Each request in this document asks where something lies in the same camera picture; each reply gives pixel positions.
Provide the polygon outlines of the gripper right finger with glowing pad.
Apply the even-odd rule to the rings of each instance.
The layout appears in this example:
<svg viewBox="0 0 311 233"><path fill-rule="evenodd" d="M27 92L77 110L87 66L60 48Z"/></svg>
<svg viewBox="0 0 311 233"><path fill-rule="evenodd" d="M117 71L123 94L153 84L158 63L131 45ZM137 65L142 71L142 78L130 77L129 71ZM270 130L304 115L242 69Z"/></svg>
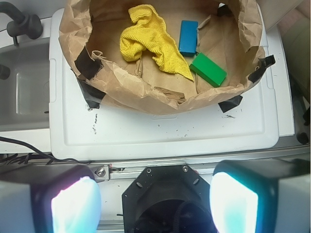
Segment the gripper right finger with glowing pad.
<svg viewBox="0 0 311 233"><path fill-rule="evenodd" d="M311 163L223 160L214 169L209 201L220 233L309 233Z"/></svg>

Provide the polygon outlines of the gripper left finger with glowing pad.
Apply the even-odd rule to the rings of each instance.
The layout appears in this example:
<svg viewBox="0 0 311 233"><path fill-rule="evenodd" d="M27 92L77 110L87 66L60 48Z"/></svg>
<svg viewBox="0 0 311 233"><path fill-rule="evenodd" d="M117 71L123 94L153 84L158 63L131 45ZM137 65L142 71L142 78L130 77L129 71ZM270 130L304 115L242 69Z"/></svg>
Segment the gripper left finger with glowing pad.
<svg viewBox="0 0 311 233"><path fill-rule="evenodd" d="M2 233L94 233L100 218L101 193L88 166L1 166Z"/></svg>

